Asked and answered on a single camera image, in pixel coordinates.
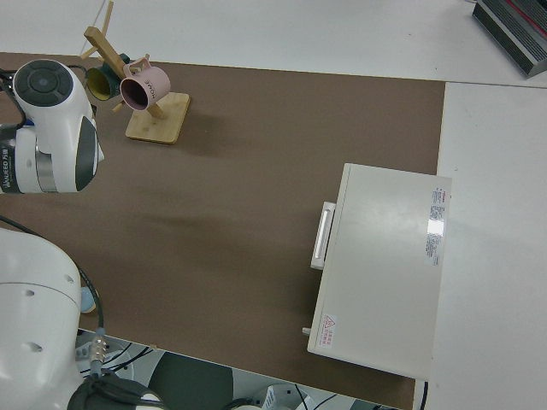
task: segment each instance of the white label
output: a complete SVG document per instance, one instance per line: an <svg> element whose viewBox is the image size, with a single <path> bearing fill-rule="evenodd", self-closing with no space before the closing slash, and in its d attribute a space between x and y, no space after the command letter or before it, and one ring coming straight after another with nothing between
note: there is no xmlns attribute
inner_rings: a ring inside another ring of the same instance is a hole
<svg viewBox="0 0 547 410"><path fill-rule="evenodd" d="M443 253L444 213L448 192L437 188L431 195L429 220L427 221L426 258L425 263L437 266Z"/></svg>
<svg viewBox="0 0 547 410"><path fill-rule="evenodd" d="M264 405L262 410L273 410L277 407L277 400L275 399L274 388L272 386L268 387L268 392L266 393L266 398L264 399Z"/></svg>
<svg viewBox="0 0 547 410"><path fill-rule="evenodd" d="M323 314L321 321L321 332L319 339L319 347L330 349L334 342L334 334L336 333L336 322L338 318L333 314Z"/></svg>

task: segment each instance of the pink mug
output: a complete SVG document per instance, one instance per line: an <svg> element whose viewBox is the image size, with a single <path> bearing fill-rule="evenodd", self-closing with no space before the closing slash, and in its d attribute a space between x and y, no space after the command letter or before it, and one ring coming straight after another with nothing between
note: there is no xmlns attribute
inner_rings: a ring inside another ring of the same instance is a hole
<svg viewBox="0 0 547 410"><path fill-rule="evenodd" d="M142 63L142 69L131 72L131 67ZM146 57L123 67L126 77L120 83L120 93L127 105L136 110L147 109L164 98L171 89L168 75L159 67L152 67Z"/></svg>

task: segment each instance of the mug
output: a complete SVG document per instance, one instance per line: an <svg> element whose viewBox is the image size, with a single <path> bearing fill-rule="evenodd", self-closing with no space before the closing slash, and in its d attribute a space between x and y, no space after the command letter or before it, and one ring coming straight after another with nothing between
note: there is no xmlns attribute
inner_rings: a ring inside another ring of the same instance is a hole
<svg viewBox="0 0 547 410"><path fill-rule="evenodd" d="M130 61L125 54L120 54L120 58L126 64ZM107 101L119 95L120 82L121 80L106 62L101 67L87 70L87 89L97 100Z"/></svg>
<svg viewBox="0 0 547 410"><path fill-rule="evenodd" d="M132 73L131 67L142 63L139 72ZM159 67L152 67L143 57L123 67L126 77L121 81L120 91L127 105L136 110L147 109L164 98L171 89L168 75Z"/></svg>

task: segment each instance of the mug handle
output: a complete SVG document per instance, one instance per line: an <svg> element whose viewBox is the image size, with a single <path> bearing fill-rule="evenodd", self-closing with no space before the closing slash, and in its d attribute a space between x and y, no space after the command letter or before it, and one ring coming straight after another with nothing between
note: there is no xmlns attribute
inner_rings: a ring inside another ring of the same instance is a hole
<svg viewBox="0 0 547 410"><path fill-rule="evenodd" d="M134 62L129 62L125 66L123 66L123 73L126 75L126 77L132 77L133 74L131 72L131 67L140 63L143 63L143 69L152 67L150 65L150 61L148 61L148 58L141 57L138 60L135 60Z"/></svg>

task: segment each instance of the wooden base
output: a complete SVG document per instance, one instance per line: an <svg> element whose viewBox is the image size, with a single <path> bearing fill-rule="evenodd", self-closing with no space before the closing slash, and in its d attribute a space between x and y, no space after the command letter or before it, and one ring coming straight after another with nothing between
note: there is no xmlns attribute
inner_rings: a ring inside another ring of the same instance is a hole
<svg viewBox="0 0 547 410"><path fill-rule="evenodd" d="M176 143L190 105L190 96L170 92L157 105L163 110L166 118L154 118L148 111L133 111L127 125L126 136L153 143Z"/></svg>

